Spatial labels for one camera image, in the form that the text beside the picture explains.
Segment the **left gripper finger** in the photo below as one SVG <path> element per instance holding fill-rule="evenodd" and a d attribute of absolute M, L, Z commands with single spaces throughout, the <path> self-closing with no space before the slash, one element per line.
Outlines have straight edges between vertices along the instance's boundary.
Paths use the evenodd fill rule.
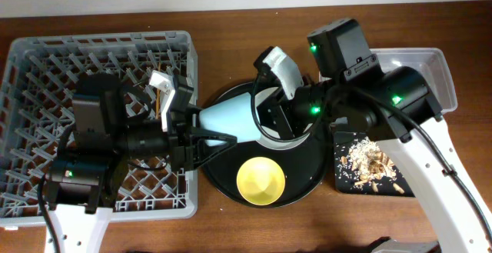
<path fill-rule="evenodd" d="M 219 145 L 208 145 L 207 141 L 218 141 Z M 217 158 L 222 153 L 232 149 L 238 143 L 233 135 L 196 136 L 192 139 L 193 159 L 192 168 L 199 168 L 205 163 Z"/>
<path fill-rule="evenodd" d="M 186 125 L 188 128 L 199 128 L 199 115 L 202 108 L 198 106 L 188 106 L 186 108 Z"/>

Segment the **blue plastic cup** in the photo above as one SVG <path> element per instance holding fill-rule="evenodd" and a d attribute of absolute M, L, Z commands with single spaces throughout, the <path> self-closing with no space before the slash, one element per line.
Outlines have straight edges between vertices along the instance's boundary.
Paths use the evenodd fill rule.
<path fill-rule="evenodd" d="M 203 129 L 233 135 L 238 143 L 261 138 L 261 132 L 254 123 L 251 94 L 248 92 L 206 108 L 198 117 Z"/>

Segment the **yellow bowl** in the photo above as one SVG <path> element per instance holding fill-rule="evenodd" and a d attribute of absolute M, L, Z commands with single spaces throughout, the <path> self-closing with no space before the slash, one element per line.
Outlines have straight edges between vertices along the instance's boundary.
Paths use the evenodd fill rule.
<path fill-rule="evenodd" d="M 245 201 L 266 206 L 276 202 L 284 193 L 286 175 L 276 161 L 254 157 L 238 169 L 236 185 Z"/>

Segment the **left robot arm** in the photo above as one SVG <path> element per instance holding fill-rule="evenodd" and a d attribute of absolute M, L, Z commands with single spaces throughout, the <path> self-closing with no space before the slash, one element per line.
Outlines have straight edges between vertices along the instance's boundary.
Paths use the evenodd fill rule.
<path fill-rule="evenodd" d="M 194 171 L 232 149 L 237 137 L 195 127 L 201 109 L 182 75 L 153 71 L 160 117 L 149 119 L 150 97 L 111 74 L 80 80 L 72 99 L 74 124 L 58 142 L 39 184 L 47 252 L 97 252 L 129 168 L 139 158 L 165 157 L 172 171 Z"/>

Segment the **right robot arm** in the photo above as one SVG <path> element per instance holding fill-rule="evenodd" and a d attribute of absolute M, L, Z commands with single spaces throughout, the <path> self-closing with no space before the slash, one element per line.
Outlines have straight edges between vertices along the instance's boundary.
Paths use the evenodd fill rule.
<path fill-rule="evenodd" d="M 293 142 L 339 118 L 395 163 L 419 201 L 443 252 L 489 252 L 491 213 L 454 150 L 442 107 L 423 75 L 384 72 L 359 23 L 342 18 L 307 37 L 323 82 L 282 85 L 252 103 L 265 137 Z"/>

